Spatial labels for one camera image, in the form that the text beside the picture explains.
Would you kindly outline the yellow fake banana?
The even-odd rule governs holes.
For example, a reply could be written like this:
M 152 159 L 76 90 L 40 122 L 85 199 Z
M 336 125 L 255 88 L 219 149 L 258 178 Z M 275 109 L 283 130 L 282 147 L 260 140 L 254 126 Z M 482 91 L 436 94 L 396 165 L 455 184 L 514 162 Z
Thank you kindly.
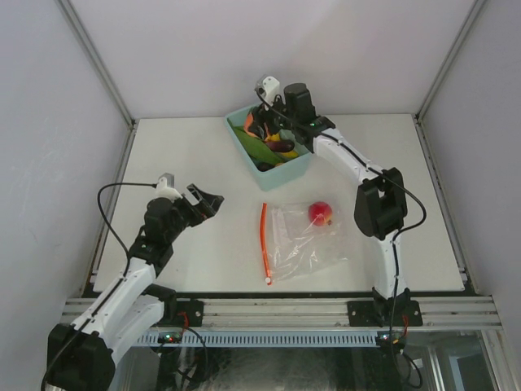
M 286 140 L 288 140 L 288 139 L 289 139 L 289 140 L 292 140 L 292 139 L 286 137 L 286 136 L 283 134 L 282 131 L 278 131 L 276 134 L 271 134 L 271 135 L 269 135 L 269 136 L 267 137 L 267 139 L 265 140 L 265 142 L 266 142 L 266 141 L 278 141 L 278 140 L 284 140 L 284 139 L 286 139 Z M 282 156 L 282 157 L 284 157 L 285 159 L 288 159 L 288 160 L 290 160 L 290 159 L 294 159 L 294 158 L 296 158 L 296 157 L 299 156 L 299 155 L 298 155 L 298 152 L 296 151 L 296 145 L 295 145 L 294 150 L 291 151 L 291 152 L 288 152 L 288 153 L 277 153 L 277 152 L 275 152 L 275 153 L 276 153 L 276 154 L 279 154 L 280 156 Z

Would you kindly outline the orange fake fruit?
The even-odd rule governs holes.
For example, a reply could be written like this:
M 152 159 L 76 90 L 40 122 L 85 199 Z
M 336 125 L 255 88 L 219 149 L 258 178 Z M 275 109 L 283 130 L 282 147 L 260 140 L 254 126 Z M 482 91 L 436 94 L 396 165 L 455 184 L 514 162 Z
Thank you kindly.
M 252 112 L 247 114 L 243 125 L 243 130 L 251 137 L 258 138 L 260 140 L 265 139 L 265 127 L 256 119 Z

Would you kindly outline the purple fake eggplant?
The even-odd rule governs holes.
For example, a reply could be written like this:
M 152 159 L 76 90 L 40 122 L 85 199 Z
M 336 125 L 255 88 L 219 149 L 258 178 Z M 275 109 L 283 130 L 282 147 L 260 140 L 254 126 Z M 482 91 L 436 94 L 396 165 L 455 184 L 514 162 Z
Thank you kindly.
M 266 141 L 265 145 L 272 152 L 288 153 L 294 150 L 295 144 L 292 140 Z

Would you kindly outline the green fake leafy vegetable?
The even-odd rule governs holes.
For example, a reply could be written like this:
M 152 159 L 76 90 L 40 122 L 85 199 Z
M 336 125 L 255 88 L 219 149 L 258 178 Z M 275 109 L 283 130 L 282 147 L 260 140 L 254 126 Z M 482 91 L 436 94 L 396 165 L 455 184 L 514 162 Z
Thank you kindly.
M 272 152 L 258 138 L 248 135 L 242 126 L 234 125 L 227 120 L 227 125 L 233 130 L 235 137 L 243 147 L 244 151 L 255 161 L 263 162 L 272 166 L 283 164 L 284 160 L 275 152 Z

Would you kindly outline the small dark fake food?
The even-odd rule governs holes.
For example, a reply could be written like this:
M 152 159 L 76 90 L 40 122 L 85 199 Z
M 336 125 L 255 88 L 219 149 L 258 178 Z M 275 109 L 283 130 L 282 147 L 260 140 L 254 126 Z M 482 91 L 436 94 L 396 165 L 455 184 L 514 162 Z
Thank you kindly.
M 270 169 L 272 169 L 274 166 L 269 164 L 269 163 L 266 163 L 266 162 L 260 162 L 256 165 L 257 169 L 261 172 L 266 172 Z

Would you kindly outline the clear zip top bag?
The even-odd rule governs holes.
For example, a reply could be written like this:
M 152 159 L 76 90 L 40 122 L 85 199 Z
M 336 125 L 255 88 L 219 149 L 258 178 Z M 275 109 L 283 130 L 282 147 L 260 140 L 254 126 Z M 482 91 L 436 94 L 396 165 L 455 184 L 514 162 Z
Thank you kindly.
M 309 221 L 308 208 L 318 201 L 327 202 L 333 209 L 329 226 L 315 226 Z M 267 285 L 313 275 L 348 260 L 347 220 L 331 198 L 263 203 L 259 241 Z

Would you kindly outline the red fake apple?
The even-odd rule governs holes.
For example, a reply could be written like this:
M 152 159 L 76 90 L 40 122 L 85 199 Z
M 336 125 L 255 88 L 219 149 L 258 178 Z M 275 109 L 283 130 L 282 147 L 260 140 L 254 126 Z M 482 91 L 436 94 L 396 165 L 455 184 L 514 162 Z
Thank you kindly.
M 327 202 L 315 202 L 308 208 L 308 218 L 315 226 L 329 226 L 332 224 L 333 209 Z

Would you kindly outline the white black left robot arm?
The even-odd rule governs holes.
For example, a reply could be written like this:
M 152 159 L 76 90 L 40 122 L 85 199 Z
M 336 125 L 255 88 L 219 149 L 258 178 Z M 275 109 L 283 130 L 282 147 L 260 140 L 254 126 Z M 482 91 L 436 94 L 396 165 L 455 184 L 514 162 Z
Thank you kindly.
M 144 213 L 125 266 L 96 301 L 70 324 L 58 324 L 47 340 L 41 388 L 107 390 L 119 361 L 151 326 L 168 326 L 178 316 L 177 294 L 156 284 L 173 256 L 174 240 L 188 227 L 215 216 L 223 196 L 190 184 L 192 204 L 163 176 Z

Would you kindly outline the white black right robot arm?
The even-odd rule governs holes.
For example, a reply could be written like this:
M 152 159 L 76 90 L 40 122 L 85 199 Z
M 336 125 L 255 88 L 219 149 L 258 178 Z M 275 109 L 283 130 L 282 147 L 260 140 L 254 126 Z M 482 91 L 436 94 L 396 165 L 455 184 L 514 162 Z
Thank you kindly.
M 358 230 L 375 245 L 374 316 L 382 324 L 394 324 L 409 300 L 401 276 L 400 235 L 408 207 L 400 170 L 383 169 L 364 157 L 331 119 L 317 114 L 304 83 L 280 90 L 276 78 L 265 77 L 256 83 L 255 92 L 260 109 L 269 114 L 269 126 L 291 131 L 297 143 L 357 186 L 353 219 Z

